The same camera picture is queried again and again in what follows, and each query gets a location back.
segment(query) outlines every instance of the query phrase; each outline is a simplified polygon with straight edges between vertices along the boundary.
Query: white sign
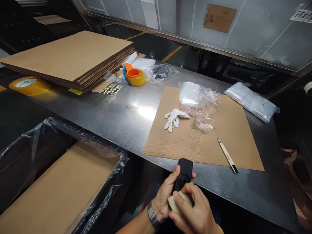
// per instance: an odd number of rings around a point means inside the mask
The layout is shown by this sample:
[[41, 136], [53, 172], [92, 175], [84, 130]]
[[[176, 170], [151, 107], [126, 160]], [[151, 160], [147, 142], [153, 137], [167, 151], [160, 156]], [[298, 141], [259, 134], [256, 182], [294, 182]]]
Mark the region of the white sign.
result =
[[308, 10], [297, 10], [294, 15], [290, 18], [293, 21], [312, 23], [312, 11]]

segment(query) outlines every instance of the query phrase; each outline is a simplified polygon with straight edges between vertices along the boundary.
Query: white glove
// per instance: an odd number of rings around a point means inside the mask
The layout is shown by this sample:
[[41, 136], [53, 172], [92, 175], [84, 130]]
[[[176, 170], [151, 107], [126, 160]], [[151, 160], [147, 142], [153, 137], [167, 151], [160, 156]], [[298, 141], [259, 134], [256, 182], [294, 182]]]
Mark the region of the white glove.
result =
[[175, 125], [176, 128], [179, 127], [179, 116], [180, 118], [186, 118], [189, 119], [189, 115], [183, 111], [180, 111], [178, 109], [173, 109], [173, 111], [171, 111], [168, 114], [165, 114], [165, 119], [168, 119], [168, 122], [165, 125], [165, 129], [168, 128], [168, 132], [172, 132], [172, 123]]

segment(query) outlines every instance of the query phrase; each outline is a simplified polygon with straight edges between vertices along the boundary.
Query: yellow tape roll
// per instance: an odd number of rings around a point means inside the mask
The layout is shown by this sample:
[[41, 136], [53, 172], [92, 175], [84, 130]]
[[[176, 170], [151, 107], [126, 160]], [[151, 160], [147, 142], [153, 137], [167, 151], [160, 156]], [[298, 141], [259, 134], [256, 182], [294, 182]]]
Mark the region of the yellow tape roll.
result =
[[9, 88], [26, 96], [36, 96], [48, 91], [50, 85], [39, 77], [26, 76], [11, 82]]

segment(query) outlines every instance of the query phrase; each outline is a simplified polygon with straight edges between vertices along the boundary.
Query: wristwatch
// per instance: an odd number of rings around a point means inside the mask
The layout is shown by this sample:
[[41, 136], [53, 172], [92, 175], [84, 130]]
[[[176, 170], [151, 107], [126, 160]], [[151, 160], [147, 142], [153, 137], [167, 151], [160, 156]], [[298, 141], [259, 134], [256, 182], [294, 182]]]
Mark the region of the wristwatch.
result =
[[156, 214], [154, 213], [153, 209], [152, 209], [152, 200], [151, 202], [148, 204], [148, 207], [147, 207], [147, 213], [149, 215], [149, 220], [151, 221], [152, 225], [154, 226], [154, 228], [158, 228], [160, 226], [160, 224], [162, 222], [159, 222], [157, 220], [157, 217], [156, 217]]

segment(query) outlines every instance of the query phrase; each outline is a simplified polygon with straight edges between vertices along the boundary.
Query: beige sponge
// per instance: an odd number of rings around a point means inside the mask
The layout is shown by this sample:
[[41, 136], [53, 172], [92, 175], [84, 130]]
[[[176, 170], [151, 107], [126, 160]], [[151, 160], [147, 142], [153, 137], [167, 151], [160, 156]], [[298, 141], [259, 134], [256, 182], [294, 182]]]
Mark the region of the beige sponge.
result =
[[[193, 207], [192, 202], [191, 202], [191, 199], [189, 198], [189, 196], [188, 196], [187, 194], [184, 194], [184, 193], [182, 193], [181, 191], [179, 191], [179, 194], [181, 195], [181, 197], [182, 197], [191, 207]], [[178, 213], [179, 215], [181, 215], [181, 212], [180, 212], [179, 208], [177, 207], [177, 205], [176, 205], [176, 203], [175, 203], [175, 201], [174, 201], [174, 199], [173, 199], [173, 196], [170, 196], [170, 197], [168, 198], [168, 202], [169, 202], [169, 206], [170, 206], [170, 208], [172, 209], [172, 211], [174, 211], [174, 212]]]

